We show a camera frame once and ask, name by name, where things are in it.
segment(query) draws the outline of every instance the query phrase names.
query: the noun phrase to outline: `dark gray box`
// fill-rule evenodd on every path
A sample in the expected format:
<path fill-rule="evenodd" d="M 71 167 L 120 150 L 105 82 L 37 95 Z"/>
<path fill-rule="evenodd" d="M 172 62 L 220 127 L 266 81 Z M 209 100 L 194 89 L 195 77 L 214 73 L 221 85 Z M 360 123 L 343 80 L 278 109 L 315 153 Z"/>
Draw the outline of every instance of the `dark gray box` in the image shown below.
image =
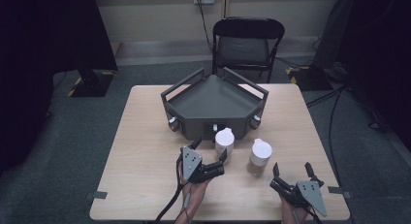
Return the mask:
<path fill-rule="evenodd" d="M 256 92 L 244 89 L 230 77 Z M 189 82 L 187 88 L 173 95 Z M 236 140 L 242 139 L 260 125 L 268 96 L 264 88 L 227 68 L 222 75 L 210 75 L 200 69 L 161 93 L 170 128 L 190 141 L 214 140 L 215 134 L 226 127 L 232 129 Z"/>

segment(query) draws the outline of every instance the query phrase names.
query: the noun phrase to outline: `stand base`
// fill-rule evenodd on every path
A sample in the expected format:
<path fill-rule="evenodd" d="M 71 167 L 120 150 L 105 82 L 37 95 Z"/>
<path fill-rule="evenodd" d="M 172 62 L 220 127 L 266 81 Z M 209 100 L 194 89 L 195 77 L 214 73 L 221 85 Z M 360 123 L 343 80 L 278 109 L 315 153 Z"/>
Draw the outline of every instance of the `stand base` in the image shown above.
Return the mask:
<path fill-rule="evenodd" d="M 298 85 L 300 91 L 333 90 L 321 68 L 289 68 L 286 71 L 290 81 Z"/>
<path fill-rule="evenodd" d="M 115 72 L 96 72 L 96 76 L 99 79 L 99 83 L 93 87 L 86 86 L 85 83 L 79 78 L 72 90 L 69 92 L 70 97 L 105 97 L 107 90 L 109 89 L 112 78 Z"/>

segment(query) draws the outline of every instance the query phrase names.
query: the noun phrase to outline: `wooden table top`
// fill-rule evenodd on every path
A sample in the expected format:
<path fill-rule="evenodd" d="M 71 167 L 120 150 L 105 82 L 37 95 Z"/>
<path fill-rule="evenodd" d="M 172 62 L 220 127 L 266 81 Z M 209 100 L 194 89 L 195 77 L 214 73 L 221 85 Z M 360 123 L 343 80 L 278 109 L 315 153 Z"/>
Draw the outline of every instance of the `wooden table top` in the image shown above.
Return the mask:
<path fill-rule="evenodd" d="M 309 180 L 304 164 L 310 162 L 316 176 L 325 182 L 321 191 L 328 216 L 318 214 L 320 219 L 348 219 L 350 212 L 342 195 L 328 191 L 328 186 L 337 186 L 337 182 L 299 88 L 294 84 L 261 86 L 269 91 L 262 123 L 235 141 L 225 174 L 209 184 L 194 220 L 281 220 L 279 196 L 269 187 L 275 162 L 281 178 L 292 185 Z M 175 160 L 179 149 L 191 142 L 169 129 L 160 97 L 169 87 L 132 88 L 98 187 L 108 195 L 104 200 L 94 199 L 92 219 L 154 220 L 173 196 Z M 255 139 L 268 142 L 273 149 L 260 177 L 246 170 Z M 196 151 L 204 164 L 215 162 L 212 141 L 203 141 Z M 174 220 L 181 205 L 182 195 L 162 220 Z"/>

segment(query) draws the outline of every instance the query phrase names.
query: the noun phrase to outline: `gray carpet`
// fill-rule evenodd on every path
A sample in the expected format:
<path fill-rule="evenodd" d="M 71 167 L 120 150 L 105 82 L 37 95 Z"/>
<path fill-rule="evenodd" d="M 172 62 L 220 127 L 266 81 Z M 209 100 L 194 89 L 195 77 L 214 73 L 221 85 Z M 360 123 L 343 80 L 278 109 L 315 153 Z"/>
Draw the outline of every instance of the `gray carpet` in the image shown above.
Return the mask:
<path fill-rule="evenodd" d="M 303 64 L 307 58 L 288 60 Z M 0 177 L 0 223 L 98 223 L 89 217 L 92 201 L 85 195 L 98 187 L 131 87 L 173 84 L 210 67 L 210 61 L 120 67 L 103 98 L 67 97 L 79 74 L 56 75 L 55 84 L 62 81 L 53 93 L 52 116 L 27 160 Z M 276 62 L 271 82 L 289 82 L 286 68 Z M 243 75 L 256 82 L 265 80 L 266 74 L 261 78 L 255 74 Z M 302 94 L 310 102 L 328 92 Z M 330 160 L 329 124 L 335 99 L 309 109 Z M 347 199 L 353 221 L 324 223 L 411 223 L 410 166 L 387 133 L 368 128 L 371 114 L 360 102 L 351 91 L 342 92 L 331 137 L 341 183 L 353 195 Z"/>

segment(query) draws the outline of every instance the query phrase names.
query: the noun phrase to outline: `white container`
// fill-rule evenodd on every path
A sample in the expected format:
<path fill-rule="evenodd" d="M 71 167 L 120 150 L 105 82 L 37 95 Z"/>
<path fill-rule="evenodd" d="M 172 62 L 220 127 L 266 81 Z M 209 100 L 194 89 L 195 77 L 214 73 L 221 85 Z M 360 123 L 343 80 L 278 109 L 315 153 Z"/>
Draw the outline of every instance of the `white container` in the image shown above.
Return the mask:
<path fill-rule="evenodd" d="M 232 129 L 225 128 L 219 131 L 215 135 L 215 158 L 218 160 L 220 155 L 224 152 L 224 149 L 227 148 L 227 159 L 226 163 L 231 161 L 231 153 L 234 148 L 234 135 Z"/>
<path fill-rule="evenodd" d="M 247 164 L 247 171 L 253 176 L 262 175 L 271 155 L 271 145 L 261 139 L 254 140 L 250 159 Z"/>

